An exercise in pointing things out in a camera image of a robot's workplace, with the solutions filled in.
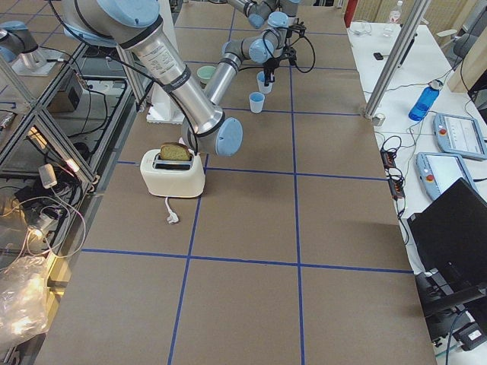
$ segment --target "plastic bag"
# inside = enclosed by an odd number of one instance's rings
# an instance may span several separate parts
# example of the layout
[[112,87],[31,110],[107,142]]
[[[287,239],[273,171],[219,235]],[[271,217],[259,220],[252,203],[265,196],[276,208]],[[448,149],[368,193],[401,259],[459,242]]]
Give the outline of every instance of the plastic bag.
[[25,256],[0,273],[0,351],[47,330],[44,257]]

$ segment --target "paper cup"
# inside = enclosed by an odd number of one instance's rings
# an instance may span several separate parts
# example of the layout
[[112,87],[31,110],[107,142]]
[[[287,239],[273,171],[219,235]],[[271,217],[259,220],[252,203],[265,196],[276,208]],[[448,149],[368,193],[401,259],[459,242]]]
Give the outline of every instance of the paper cup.
[[257,74],[257,84],[259,85],[259,91],[262,94],[268,94],[272,90],[272,82],[269,82],[269,86],[264,86],[265,76],[264,71]]
[[198,75],[199,82],[202,85],[206,85],[210,81],[210,78],[212,78],[215,70],[215,66],[202,66],[198,68],[196,74]]
[[260,113],[262,112],[262,108],[264,107],[264,100],[266,96],[262,93],[251,93],[249,95],[249,102],[250,102],[250,111],[252,113]]

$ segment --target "blue water bottle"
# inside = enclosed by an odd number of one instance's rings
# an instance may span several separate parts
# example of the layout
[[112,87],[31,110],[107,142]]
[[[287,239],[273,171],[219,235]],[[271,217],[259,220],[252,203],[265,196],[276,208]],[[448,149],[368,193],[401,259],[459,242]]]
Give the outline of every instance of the blue water bottle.
[[427,88],[423,90],[414,107],[409,112],[409,118],[416,122],[423,120],[428,114],[429,109],[440,94],[443,83],[440,80],[433,80]]

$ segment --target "green bowl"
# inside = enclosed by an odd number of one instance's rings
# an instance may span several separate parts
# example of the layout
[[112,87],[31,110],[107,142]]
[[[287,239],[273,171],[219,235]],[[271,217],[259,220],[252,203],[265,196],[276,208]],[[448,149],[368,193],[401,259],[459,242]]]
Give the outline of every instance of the green bowl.
[[212,78],[213,74],[215,73],[216,67],[215,66],[202,66],[198,68],[196,74],[198,75],[199,80],[202,84],[207,84]]

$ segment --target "bottle cap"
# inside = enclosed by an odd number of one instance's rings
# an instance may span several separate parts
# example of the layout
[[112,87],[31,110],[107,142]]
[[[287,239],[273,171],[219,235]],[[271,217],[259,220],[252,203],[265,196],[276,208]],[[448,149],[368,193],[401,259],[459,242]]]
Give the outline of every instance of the bottle cap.
[[431,89],[441,90],[443,88],[443,83],[440,80],[433,80],[429,83],[429,86],[431,87]]

